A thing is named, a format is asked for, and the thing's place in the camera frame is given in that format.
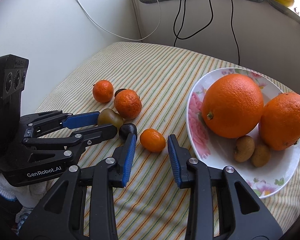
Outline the white gloved left hand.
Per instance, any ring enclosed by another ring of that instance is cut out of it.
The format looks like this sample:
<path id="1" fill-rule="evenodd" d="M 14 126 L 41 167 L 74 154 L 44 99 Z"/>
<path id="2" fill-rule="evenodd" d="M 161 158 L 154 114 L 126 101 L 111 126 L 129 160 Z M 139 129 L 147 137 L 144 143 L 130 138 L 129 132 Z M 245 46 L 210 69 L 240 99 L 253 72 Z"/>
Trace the white gloved left hand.
<path id="1" fill-rule="evenodd" d="M 19 203 L 28 208 L 34 208 L 47 193 L 47 182 L 15 187 L 8 183 L 0 174 L 0 196 L 5 200 L 18 200 Z"/>

